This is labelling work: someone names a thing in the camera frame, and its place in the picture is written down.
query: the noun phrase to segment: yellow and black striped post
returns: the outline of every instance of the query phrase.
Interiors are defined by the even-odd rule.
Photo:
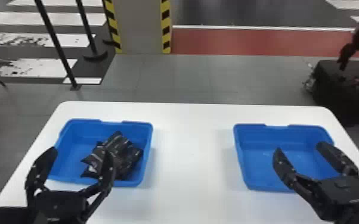
[[[160,0],[160,12],[162,21],[162,53],[171,53],[171,18],[170,0]]]
[[[109,27],[112,36],[113,45],[116,48],[116,53],[122,53],[121,38],[119,35],[118,24],[116,19],[116,12],[112,0],[102,0],[104,13],[107,18],[107,26]]]

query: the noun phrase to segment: white table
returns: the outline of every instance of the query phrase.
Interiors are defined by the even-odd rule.
[[[234,147],[236,123],[320,125],[359,167],[359,150],[321,107],[79,102],[60,104],[0,193],[0,206],[25,206],[25,177],[73,118],[153,124],[145,178],[137,188],[113,188],[88,221],[96,223],[322,223],[296,194],[250,191]],[[84,186],[47,181],[51,189]]]

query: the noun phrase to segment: gray floor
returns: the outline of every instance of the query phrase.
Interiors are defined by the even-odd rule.
[[[117,55],[103,84],[0,86],[0,190],[48,120],[67,100],[314,105],[301,89],[321,58]],[[347,129],[359,147],[359,127]]]

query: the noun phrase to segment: blue plastic tray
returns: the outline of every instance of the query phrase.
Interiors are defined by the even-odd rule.
[[[50,171],[49,179],[70,183],[91,185],[96,183],[92,178],[81,178],[86,164],[81,159],[88,156],[97,141],[105,141],[115,131],[121,131],[133,144],[143,149],[141,160],[134,167],[125,181],[115,181],[114,186],[137,186],[144,176],[149,157],[151,133],[150,123],[140,122],[102,122],[100,120],[73,119],[66,123],[55,144],[57,159]]]
[[[334,144],[322,127],[237,124],[234,136],[242,177],[249,189],[293,192],[273,169],[273,153],[278,147],[303,175],[317,179],[339,176],[315,149],[320,141]]]

